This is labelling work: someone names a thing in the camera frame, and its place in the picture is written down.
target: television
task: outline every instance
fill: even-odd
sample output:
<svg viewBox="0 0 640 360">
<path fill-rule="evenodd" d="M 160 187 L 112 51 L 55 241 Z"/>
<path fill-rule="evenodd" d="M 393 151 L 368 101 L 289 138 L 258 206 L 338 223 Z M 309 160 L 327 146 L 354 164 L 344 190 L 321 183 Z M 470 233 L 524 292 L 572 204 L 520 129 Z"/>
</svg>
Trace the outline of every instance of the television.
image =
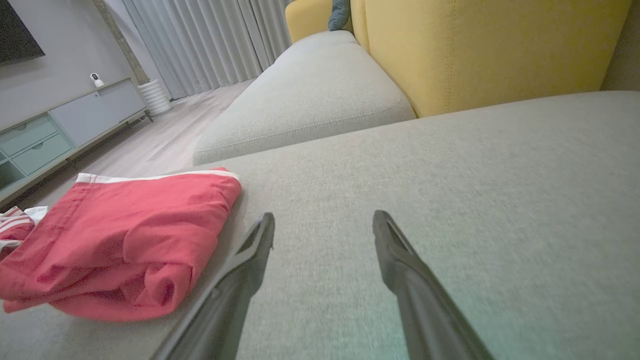
<svg viewBox="0 0 640 360">
<path fill-rule="evenodd" d="M 0 0 L 0 66 L 44 56 L 7 0 Z"/>
</svg>

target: gray pillow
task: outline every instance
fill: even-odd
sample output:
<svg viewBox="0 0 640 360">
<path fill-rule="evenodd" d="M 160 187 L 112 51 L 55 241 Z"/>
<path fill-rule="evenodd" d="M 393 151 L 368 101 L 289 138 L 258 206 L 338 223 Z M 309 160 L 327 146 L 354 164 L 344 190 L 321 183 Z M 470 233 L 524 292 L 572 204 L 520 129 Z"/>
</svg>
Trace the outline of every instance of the gray pillow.
<svg viewBox="0 0 640 360">
<path fill-rule="evenodd" d="M 351 16 L 351 0 L 333 0 L 329 31 L 342 30 Z"/>
</svg>

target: wooden floor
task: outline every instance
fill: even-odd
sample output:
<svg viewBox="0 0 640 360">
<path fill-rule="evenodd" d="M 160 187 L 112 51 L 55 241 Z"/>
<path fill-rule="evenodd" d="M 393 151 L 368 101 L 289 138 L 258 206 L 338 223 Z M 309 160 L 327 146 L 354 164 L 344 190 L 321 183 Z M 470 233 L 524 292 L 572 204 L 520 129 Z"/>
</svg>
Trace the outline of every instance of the wooden floor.
<svg viewBox="0 0 640 360">
<path fill-rule="evenodd" d="M 192 166 L 198 137 L 253 80 L 173 101 L 173 110 L 145 119 L 103 142 L 87 155 L 34 186 L 17 199 L 20 208 L 53 205 L 79 172 L 116 177 L 145 177 Z"/>
</svg>

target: sofa armrest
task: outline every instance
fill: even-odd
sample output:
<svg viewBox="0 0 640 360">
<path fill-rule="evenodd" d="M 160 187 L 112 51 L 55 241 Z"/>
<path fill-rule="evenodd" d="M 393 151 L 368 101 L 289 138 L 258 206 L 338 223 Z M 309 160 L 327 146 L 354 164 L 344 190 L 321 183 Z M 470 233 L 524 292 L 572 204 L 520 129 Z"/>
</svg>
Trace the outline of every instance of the sofa armrest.
<svg viewBox="0 0 640 360">
<path fill-rule="evenodd" d="M 287 5 L 285 17 L 291 42 L 329 30 L 332 0 L 295 0 Z"/>
</svg>

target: white cylindrical object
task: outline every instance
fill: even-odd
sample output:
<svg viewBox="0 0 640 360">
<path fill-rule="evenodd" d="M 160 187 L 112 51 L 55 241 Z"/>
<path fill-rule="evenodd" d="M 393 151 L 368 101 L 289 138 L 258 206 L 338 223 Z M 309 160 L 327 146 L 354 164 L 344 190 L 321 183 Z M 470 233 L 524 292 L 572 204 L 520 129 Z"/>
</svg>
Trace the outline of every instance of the white cylindrical object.
<svg viewBox="0 0 640 360">
<path fill-rule="evenodd" d="M 158 80 L 153 80 L 144 85 L 138 86 L 142 96 L 145 97 L 147 108 L 151 116 L 164 114 L 171 110 L 171 103 L 160 87 Z"/>
</svg>

